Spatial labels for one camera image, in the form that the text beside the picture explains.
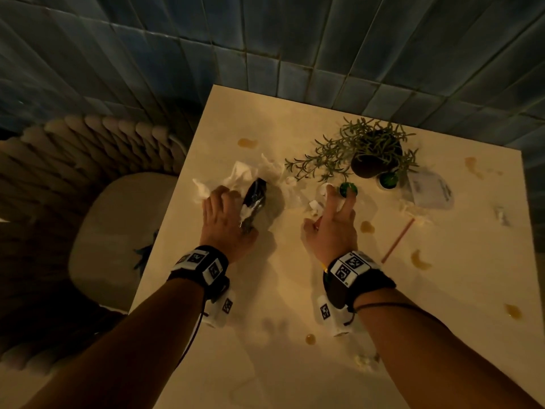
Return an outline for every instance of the green ball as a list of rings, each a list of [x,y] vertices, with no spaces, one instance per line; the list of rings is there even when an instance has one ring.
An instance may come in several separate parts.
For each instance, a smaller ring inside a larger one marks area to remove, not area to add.
[[[339,186],[339,193],[341,194],[343,198],[346,198],[346,191],[348,191],[349,187],[352,190],[352,192],[354,192],[356,195],[358,194],[358,188],[356,187],[356,185],[354,185],[352,182],[343,182]]]

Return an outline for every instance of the crumpled tissue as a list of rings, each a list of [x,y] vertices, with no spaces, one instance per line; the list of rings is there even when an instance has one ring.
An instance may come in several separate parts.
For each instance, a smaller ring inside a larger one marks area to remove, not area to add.
[[[309,203],[309,200],[302,194],[297,180],[293,176],[289,176],[285,171],[284,164],[269,160],[263,154],[261,159],[257,167],[241,161],[235,162],[231,174],[222,180],[202,181],[193,178],[193,182],[197,186],[194,201],[200,203],[203,199],[208,198],[210,192],[219,185],[238,191],[244,197],[250,185],[257,178],[261,178],[267,181],[267,184],[280,188],[284,199],[284,208],[297,208],[306,206]]]

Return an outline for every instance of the stain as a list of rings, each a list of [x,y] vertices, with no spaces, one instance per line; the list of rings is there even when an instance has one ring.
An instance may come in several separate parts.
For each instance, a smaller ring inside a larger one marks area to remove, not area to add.
[[[427,270],[432,268],[432,265],[420,260],[420,250],[416,250],[414,253],[411,254],[410,260],[412,262],[412,265],[420,270]]]
[[[522,318],[522,312],[521,309],[513,304],[504,304],[505,311],[507,314],[511,317],[513,317],[515,320],[520,320]]]
[[[310,346],[316,344],[316,336],[313,334],[308,334],[307,337],[305,337],[305,342]]]
[[[360,230],[364,234],[374,234],[374,227],[369,221],[362,222]]]
[[[241,148],[255,149],[257,144],[257,141],[252,141],[246,138],[239,139],[238,141],[238,146],[240,146]]]
[[[484,179],[481,172],[477,170],[477,158],[474,156],[468,156],[466,158],[466,167],[470,173],[473,173],[477,178]]]

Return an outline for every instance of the white table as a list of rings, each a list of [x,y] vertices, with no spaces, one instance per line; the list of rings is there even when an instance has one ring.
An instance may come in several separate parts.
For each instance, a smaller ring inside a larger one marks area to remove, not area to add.
[[[246,91],[214,86],[179,176],[157,241],[133,302],[138,306],[167,279],[172,265],[198,244],[201,207],[193,178],[225,178],[235,161],[257,165],[261,154],[283,161],[332,136],[343,117],[357,116]],[[537,271],[521,153],[407,127],[417,135],[420,165],[439,173],[454,193],[454,208],[432,211],[433,225],[409,230],[384,266],[399,289],[545,404],[545,347]],[[258,142],[242,148],[238,140]],[[482,179],[465,163],[476,158]],[[399,192],[380,191],[355,176],[362,198],[359,246],[379,261],[405,227]],[[304,192],[315,194],[317,182]],[[494,206],[511,223],[502,226]],[[157,407],[406,407],[384,368],[362,373],[354,356],[372,351],[367,335],[328,336],[314,307],[323,293],[321,270],[301,242],[303,208],[284,210],[260,229],[254,251],[229,270],[237,304],[229,326],[202,326]],[[410,255],[432,264],[422,271]],[[520,308],[509,316],[504,304]],[[314,334],[313,346],[305,337]]]

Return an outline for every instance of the rosemary plant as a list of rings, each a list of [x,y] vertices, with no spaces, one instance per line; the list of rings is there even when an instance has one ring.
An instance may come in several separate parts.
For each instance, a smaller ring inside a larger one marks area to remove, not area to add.
[[[352,123],[344,119],[347,124],[339,129],[340,138],[328,139],[324,136],[323,142],[315,139],[318,144],[316,155],[306,155],[304,159],[288,161],[286,168],[290,172],[295,171],[297,180],[303,178],[316,178],[320,175],[320,182],[327,181],[334,174],[341,174],[344,180],[351,174],[350,163],[353,157],[364,155],[375,156],[386,166],[395,165],[392,172],[398,177],[417,167],[416,150],[400,151],[400,143],[406,142],[408,136],[414,133],[406,133],[401,125],[388,125],[383,128],[379,121],[373,123],[373,119],[366,122],[364,118]]]

